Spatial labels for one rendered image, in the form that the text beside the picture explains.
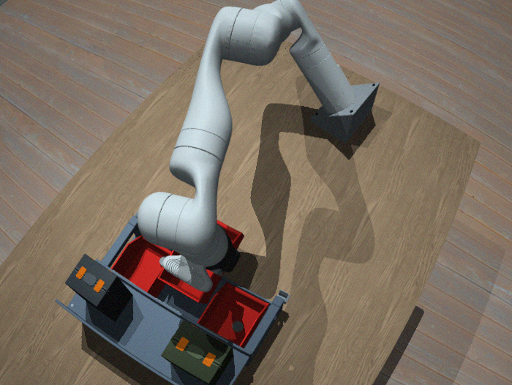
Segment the dark green case with orange latches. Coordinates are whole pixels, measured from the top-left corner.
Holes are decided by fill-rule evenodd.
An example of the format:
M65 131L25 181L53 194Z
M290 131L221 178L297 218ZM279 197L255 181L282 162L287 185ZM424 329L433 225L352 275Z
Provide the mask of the dark green case with orange latches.
M182 321L162 357L208 385L215 385L233 358L222 341Z

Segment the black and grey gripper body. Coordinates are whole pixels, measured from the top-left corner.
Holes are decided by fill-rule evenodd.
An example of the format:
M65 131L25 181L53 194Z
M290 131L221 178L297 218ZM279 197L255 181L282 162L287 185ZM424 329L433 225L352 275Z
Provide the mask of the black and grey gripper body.
M240 252L233 247L225 229L219 224L217 227L220 233L220 245L212 257L204 261L192 261L182 255L169 255L162 262L163 268L199 291L210 291L213 282L206 270L221 268L225 272L231 272L241 256Z

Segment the grey metal shelf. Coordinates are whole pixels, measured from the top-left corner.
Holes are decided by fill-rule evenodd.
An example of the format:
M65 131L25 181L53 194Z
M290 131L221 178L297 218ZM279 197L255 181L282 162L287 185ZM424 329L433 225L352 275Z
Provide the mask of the grey metal shelf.
M196 302L168 284L165 284L159 296L155 298L110 268L133 234L135 236L132 241L141 236L138 228L138 212L132 216L102 261L95 260L117 275L133 295L116 322L91 306L78 294L73 296L68 306L57 299L55 302L99 336L171 384L208 385L161 356L181 322L186 321L232 347L233 358L215 385L233 385L244 366L249 366L290 295L280 289L279 294L271 302L222 276L208 304L226 282L268 303L266 314L257 325L245 348L242 348L197 323L208 304Z

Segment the dark grey case with orange latches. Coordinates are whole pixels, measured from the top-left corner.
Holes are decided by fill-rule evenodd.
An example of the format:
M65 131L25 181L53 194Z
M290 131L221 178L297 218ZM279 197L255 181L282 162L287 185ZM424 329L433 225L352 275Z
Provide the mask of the dark grey case with orange latches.
M65 283L115 322L133 296L114 273L87 254L83 255Z

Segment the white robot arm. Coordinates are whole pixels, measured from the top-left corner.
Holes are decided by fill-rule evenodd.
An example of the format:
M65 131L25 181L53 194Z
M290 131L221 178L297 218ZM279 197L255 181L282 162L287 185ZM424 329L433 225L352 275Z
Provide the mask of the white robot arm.
M192 261L204 261L216 253L220 245L219 175L233 128L220 75L222 60L267 65L298 28L302 33L290 47L290 54L325 111L336 113L354 102L353 88L299 0L276 0L254 10L223 7L208 33L192 99L169 164L177 179L195 188L195 198L167 192L145 198L138 210L138 228L147 242Z

